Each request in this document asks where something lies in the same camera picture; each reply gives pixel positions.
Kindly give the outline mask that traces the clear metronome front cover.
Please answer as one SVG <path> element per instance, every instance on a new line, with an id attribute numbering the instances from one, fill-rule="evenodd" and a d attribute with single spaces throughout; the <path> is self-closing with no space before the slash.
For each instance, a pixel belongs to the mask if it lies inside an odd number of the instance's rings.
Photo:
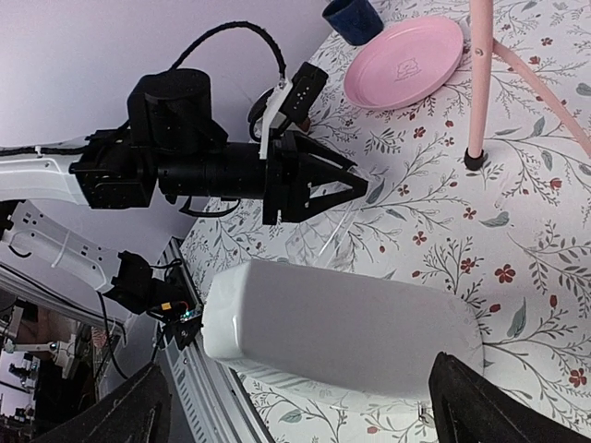
<path id="1" fill-rule="evenodd" d="M 281 261 L 316 268 L 328 268 L 347 232 L 356 220 L 356 215 L 372 191 L 381 183 L 380 177 L 368 171 L 352 167 L 351 173 L 368 181 L 368 190 L 361 198 L 338 205 L 329 210 L 293 224 L 288 232 Z"/>

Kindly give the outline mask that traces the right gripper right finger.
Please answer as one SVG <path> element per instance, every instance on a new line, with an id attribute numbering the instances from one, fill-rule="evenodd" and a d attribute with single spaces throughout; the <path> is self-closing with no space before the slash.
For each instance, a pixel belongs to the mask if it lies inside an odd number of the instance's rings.
<path id="1" fill-rule="evenodd" d="M 585 437 L 503 393 L 451 354 L 438 353 L 428 388 L 440 442 L 583 442 Z"/>

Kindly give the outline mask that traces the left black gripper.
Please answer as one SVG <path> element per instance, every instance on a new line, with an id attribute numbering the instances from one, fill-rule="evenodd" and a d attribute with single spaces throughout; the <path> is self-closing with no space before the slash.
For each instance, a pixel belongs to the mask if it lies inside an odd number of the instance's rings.
<path id="1" fill-rule="evenodd" d="M 161 156 L 158 186 L 172 197 L 260 200 L 265 225 L 303 222 L 366 195 L 368 181 L 350 172 L 355 165 L 316 139 L 287 131 L 271 142 L 265 160 L 254 143 Z"/>

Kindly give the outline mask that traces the white metronome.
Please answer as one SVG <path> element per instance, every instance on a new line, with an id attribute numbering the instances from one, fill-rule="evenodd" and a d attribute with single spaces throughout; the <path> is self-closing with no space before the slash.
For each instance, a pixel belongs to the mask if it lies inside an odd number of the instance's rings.
<path id="1" fill-rule="evenodd" d="M 213 360 L 346 409 L 427 401 L 440 353 L 484 371 L 474 309 L 428 286 L 251 260 L 216 274 L 203 314 Z"/>

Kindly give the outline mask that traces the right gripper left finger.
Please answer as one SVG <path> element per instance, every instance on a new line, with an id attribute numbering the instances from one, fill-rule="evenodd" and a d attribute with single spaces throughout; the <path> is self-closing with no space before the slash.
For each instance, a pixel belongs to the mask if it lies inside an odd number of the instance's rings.
<path id="1" fill-rule="evenodd" d="M 37 442 L 118 443 L 169 439 L 172 396 L 162 369 L 153 363 L 68 422 L 37 437 Z"/>

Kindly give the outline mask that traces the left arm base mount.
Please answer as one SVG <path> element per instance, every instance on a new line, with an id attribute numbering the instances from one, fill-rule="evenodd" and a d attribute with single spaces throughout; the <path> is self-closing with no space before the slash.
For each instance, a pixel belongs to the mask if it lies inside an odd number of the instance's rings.
<path id="1" fill-rule="evenodd" d="M 150 314 L 163 323 L 164 337 L 178 350 L 187 348 L 202 327 L 204 304 L 187 275 L 184 260 L 151 265 L 130 252 L 117 254 L 120 266 L 106 296 L 134 314 Z"/>

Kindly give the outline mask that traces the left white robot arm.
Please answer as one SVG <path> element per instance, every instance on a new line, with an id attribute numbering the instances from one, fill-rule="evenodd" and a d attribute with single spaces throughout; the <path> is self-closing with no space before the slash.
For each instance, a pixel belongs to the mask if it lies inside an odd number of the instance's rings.
<path id="1" fill-rule="evenodd" d="M 1 239 L 45 260 L 134 314 L 189 307 L 139 254 L 92 242 L 71 216 L 147 210 L 169 200 L 257 200 L 262 221 L 300 223 L 363 197 L 355 164 L 298 129 L 327 80 L 302 65 L 267 100 L 257 142 L 232 142 L 211 112 L 211 80 L 197 69 L 143 77 L 119 129 L 1 152 Z"/>

